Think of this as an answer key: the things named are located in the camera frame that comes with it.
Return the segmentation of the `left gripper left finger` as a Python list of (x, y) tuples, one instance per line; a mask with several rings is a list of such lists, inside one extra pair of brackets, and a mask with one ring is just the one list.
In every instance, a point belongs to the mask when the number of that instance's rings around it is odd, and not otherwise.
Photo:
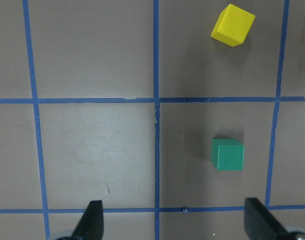
[(89, 202), (80, 221), (74, 229), (72, 240), (101, 240), (104, 235), (103, 202), (92, 200)]

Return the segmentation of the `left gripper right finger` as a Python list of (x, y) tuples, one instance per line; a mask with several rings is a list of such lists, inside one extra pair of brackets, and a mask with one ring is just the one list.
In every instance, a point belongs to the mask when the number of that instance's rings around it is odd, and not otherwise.
[(287, 240), (288, 231), (255, 197), (244, 201), (244, 230), (250, 240)]

